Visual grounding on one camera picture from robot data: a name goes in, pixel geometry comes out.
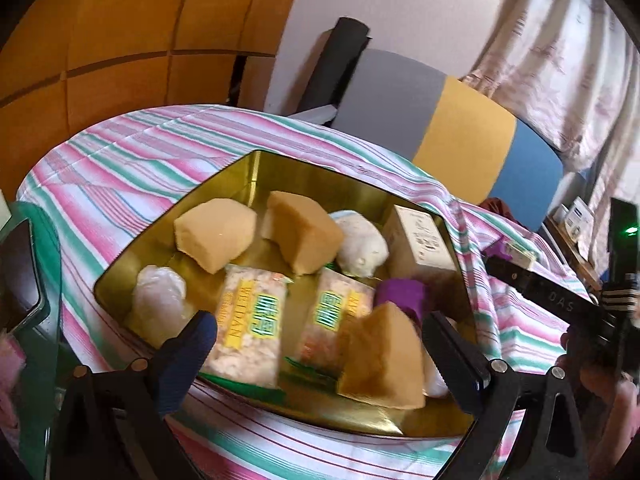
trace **gold tin tray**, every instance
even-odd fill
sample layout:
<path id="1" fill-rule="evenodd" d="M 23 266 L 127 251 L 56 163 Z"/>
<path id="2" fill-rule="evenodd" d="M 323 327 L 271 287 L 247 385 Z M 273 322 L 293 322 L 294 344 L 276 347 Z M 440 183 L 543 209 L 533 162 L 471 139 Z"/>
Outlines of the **gold tin tray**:
<path id="1" fill-rule="evenodd" d="M 176 270 L 186 280 L 187 300 L 197 309 L 215 313 L 225 272 L 208 274 L 194 260 L 176 250 L 174 220 L 212 198 L 233 198 L 257 211 L 259 232 L 259 222 L 272 190 L 311 197 L 329 212 L 356 210 L 379 226 L 395 204 L 423 210 L 399 196 L 335 171 L 275 153 L 251 152 L 200 184 L 133 240 L 95 284 L 96 300 L 124 327 L 125 317 L 131 309 L 136 277 L 143 267 L 153 264 Z M 440 300 L 438 306 L 458 322 L 459 332 L 475 343 L 474 318 L 457 257 L 442 218 L 432 216 L 458 267 L 455 283 L 447 289 L 446 298 Z M 317 278 L 293 276 L 277 246 L 260 237 L 256 237 L 234 263 L 281 272 L 295 279 L 289 285 L 282 325 L 283 357 L 278 385 L 286 393 L 286 400 L 283 404 L 270 404 L 238 396 L 209 383 L 212 388 L 281 415 L 296 426 L 303 423 L 326 430 L 396 438 L 446 437 L 465 433 L 472 419 L 460 411 L 451 396 L 427 399 L 426 406 L 420 410 L 394 410 L 356 402 L 338 396 L 320 384 L 302 380 L 284 356 L 294 353 L 308 310 L 315 299 Z"/>

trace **white wall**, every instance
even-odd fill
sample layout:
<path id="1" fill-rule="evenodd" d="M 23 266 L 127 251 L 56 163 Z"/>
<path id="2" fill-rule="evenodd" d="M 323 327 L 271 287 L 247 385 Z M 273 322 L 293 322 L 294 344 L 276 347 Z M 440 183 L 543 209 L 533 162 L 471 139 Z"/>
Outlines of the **white wall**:
<path id="1" fill-rule="evenodd" d="M 587 181 L 580 173 L 564 170 L 548 212 L 553 213 L 560 204 L 570 207 L 576 198 L 584 198 L 586 187 Z"/>
<path id="2" fill-rule="evenodd" d="M 265 110 L 295 111 L 310 71 L 340 16 L 370 29 L 371 48 L 397 52 L 462 76 L 481 55 L 509 0 L 295 0 Z"/>

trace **purple package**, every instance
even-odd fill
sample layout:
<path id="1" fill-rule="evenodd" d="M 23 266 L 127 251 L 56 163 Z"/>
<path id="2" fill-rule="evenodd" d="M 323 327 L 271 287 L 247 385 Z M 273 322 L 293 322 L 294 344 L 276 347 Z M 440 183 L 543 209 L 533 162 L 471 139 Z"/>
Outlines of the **purple package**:
<path id="1" fill-rule="evenodd" d="M 429 311 L 427 286 L 417 280 L 393 278 L 381 282 L 376 288 L 374 305 L 391 301 L 418 327 L 422 326 L 422 315 Z"/>
<path id="2" fill-rule="evenodd" d="M 506 243 L 507 239 L 504 236 L 501 236 L 494 243 L 485 248 L 483 253 L 487 256 L 498 256 L 499 258 L 510 262 L 512 260 L 512 257 L 510 254 L 507 254 L 504 249 Z"/>

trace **blue cushion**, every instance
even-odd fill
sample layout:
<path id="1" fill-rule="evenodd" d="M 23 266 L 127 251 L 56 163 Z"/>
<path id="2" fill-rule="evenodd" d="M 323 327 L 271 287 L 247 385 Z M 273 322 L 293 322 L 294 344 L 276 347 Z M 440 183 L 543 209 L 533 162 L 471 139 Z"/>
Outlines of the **blue cushion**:
<path id="1" fill-rule="evenodd" d="M 504 165 L 489 193 L 506 202 L 513 216 L 537 231 L 562 178 L 562 162 L 551 147 L 521 120 Z"/>

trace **yellow cushion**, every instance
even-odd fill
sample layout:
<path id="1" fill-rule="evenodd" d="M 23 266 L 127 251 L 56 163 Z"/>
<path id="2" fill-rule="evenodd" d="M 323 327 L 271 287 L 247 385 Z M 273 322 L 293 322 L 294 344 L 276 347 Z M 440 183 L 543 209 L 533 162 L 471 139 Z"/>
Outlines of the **yellow cushion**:
<path id="1" fill-rule="evenodd" d="M 482 202 L 502 169 L 516 118 L 499 104 L 447 76 L 414 164 L 462 200 Z"/>

